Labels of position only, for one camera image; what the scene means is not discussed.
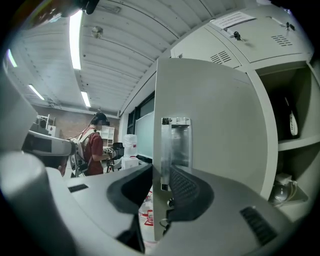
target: white wall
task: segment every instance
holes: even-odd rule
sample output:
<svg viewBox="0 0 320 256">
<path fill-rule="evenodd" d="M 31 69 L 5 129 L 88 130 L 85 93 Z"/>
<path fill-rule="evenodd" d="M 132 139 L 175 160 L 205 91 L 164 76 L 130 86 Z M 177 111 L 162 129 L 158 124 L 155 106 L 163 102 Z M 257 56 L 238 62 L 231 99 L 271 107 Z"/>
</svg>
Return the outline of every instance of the white wall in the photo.
<svg viewBox="0 0 320 256">
<path fill-rule="evenodd" d="M 124 113 L 120 118 L 118 142 L 123 142 L 124 136 L 127 134 L 129 114 Z"/>
</svg>

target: brick wall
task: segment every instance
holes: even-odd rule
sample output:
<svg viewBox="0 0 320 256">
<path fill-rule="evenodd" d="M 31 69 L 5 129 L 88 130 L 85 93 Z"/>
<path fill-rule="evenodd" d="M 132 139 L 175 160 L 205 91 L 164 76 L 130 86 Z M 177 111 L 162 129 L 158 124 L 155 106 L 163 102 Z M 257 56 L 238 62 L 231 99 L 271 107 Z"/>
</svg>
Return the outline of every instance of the brick wall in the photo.
<svg viewBox="0 0 320 256">
<path fill-rule="evenodd" d="M 33 106 L 40 116 L 48 116 L 55 118 L 55 126 L 61 129 L 60 138 L 68 139 L 81 133 L 90 123 L 93 115 L 76 113 L 70 111 L 59 110 L 55 108 L 47 108 L 41 106 Z M 114 142 L 118 142 L 119 119 L 108 117 L 110 127 L 114 127 Z"/>
</svg>

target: black headphones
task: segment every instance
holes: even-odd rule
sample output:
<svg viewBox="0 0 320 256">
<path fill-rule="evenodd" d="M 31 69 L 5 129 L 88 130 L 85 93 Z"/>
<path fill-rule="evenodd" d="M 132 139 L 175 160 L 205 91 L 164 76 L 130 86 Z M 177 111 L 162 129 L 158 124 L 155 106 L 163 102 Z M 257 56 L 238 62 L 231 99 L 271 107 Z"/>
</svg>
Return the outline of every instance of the black headphones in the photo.
<svg viewBox="0 0 320 256">
<path fill-rule="evenodd" d="M 101 122 L 102 126 L 110 126 L 110 122 L 108 121 L 106 115 L 101 112 L 94 114 L 94 117 L 91 120 L 91 124 L 97 125 L 99 122 Z"/>
</svg>

